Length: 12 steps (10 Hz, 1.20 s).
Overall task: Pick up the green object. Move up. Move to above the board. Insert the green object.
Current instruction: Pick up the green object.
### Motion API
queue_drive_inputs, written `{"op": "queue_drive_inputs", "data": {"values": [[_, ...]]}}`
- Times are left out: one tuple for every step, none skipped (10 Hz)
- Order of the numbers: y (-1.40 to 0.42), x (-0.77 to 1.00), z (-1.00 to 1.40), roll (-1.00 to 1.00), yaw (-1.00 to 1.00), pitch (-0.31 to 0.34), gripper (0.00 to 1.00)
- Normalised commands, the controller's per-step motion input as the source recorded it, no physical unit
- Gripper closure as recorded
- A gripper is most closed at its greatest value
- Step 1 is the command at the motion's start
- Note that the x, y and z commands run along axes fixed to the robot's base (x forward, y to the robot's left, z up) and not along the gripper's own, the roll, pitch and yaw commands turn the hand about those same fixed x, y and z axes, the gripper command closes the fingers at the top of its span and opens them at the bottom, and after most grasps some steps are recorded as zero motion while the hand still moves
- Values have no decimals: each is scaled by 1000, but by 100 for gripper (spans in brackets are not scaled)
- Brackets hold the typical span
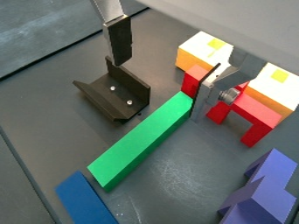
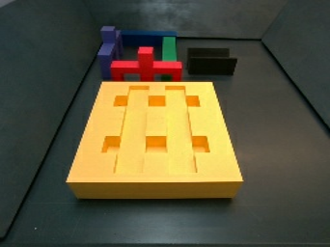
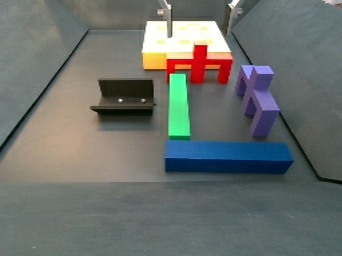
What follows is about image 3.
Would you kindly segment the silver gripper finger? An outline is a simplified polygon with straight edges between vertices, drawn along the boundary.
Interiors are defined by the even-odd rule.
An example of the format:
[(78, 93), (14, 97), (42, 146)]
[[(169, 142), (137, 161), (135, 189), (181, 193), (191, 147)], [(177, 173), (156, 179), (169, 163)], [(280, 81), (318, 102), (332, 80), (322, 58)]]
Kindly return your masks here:
[(241, 14), (241, 4), (243, 0), (232, 0), (228, 3), (228, 23), (227, 23), (227, 32), (231, 32), (233, 19)]
[(157, 0), (160, 8), (157, 9), (157, 15), (163, 17), (167, 22), (167, 37), (172, 37), (172, 6), (167, 3), (167, 0)]

